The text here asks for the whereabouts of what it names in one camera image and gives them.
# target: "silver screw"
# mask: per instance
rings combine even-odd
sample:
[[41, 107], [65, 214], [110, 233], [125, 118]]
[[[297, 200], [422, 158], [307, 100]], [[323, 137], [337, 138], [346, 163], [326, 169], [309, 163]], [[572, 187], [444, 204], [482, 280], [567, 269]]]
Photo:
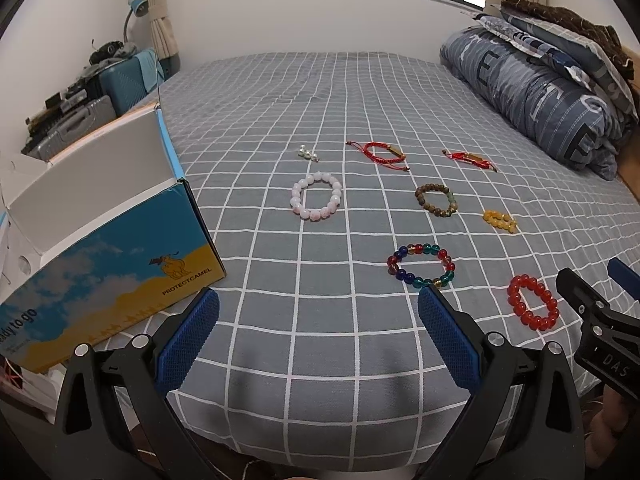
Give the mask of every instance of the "silver screw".
[[86, 354], [89, 351], [89, 345], [87, 345], [86, 343], [82, 343], [81, 345], [76, 346], [76, 350], [75, 350], [75, 354], [78, 357], [82, 357], [84, 354]]
[[146, 334], [140, 334], [133, 338], [132, 345], [135, 348], [144, 348], [149, 343], [149, 336]]
[[560, 345], [560, 343], [556, 343], [555, 341], [549, 343], [548, 348], [552, 354], [560, 355], [562, 353], [562, 346]]
[[501, 334], [497, 332], [491, 332], [487, 337], [487, 341], [491, 343], [493, 346], [502, 346], [504, 345], [504, 338]]

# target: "cardboard box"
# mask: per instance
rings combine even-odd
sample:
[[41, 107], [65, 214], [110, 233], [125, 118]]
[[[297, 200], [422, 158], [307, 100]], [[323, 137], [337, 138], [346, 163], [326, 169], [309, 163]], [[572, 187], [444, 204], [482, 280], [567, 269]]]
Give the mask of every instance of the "cardboard box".
[[0, 353], [41, 372], [225, 276], [150, 105], [50, 162], [0, 156]]

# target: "blue gripper pad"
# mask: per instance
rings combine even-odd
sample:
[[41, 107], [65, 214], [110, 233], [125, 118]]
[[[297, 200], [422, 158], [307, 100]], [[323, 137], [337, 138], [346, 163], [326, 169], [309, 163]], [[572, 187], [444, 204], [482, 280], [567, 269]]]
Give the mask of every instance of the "blue gripper pad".
[[640, 300], [640, 276], [633, 269], [626, 266], [617, 258], [612, 258], [607, 264], [607, 274], [619, 286], [626, 290], [634, 300]]
[[161, 397], [182, 386], [219, 315], [218, 295], [208, 289], [158, 356], [155, 386]]
[[456, 385], [475, 394], [481, 384], [480, 356], [428, 286], [418, 295], [418, 315]]

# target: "curtain tieback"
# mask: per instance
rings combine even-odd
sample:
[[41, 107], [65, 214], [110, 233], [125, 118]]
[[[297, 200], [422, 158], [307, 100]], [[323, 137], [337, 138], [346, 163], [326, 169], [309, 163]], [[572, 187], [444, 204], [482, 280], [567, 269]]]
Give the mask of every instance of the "curtain tieback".
[[152, 5], [149, 6], [149, 19], [151, 21], [162, 20], [169, 15], [169, 11], [166, 5]]

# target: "bed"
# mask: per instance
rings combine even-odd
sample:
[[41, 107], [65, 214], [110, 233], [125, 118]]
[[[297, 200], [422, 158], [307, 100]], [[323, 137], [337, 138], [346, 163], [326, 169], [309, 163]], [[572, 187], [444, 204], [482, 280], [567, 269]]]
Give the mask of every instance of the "bed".
[[[174, 76], [161, 105], [228, 272], [213, 286], [220, 321], [168, 396], [208, 439], [325, 470], [427, 460], [468, 394], [417, 316], [417, 291], [387, 273], [387, 257], [408, 243], [449, 251], [456, 277], [443, 294], [486, 332], [532, 348], [561, 343], [580, 392], [594, 379], [571, 358], [580, 324], [556, 294], [558, 270], [576, 270], [614, 308], [640, 314], [606, 271], [614, 256], [640, 268], [640, 208], [628, 189], [558, 164], [439, 64], [378, 52], [239, 57]], [[411, 171], [375, 165], [347, 140], [400, 146]], [[302, 144], [320, 162], [300, 158]], [[498, 173], [449, 160], [443, 149], [481, 153]], [[301, 221], [290, 188], [313, 171], [344, 184], [343, 202], [329, 219]], [[450, 187], [457, 214], [420, 209], [414, 191], [428, 182]], [[307, 203], [324, 205], [329, 189], [314, 188]], [[485, 209], [509, 212], [518, 233], [488, 225]], [[403, 266], [422, 276], [441, 269], [428, 256]], [[560, 300], [549, 332], [523, 326], [507, 303], [511, 277], [524, 272]], [[153, 332], [184, 304], [108, 347]]]

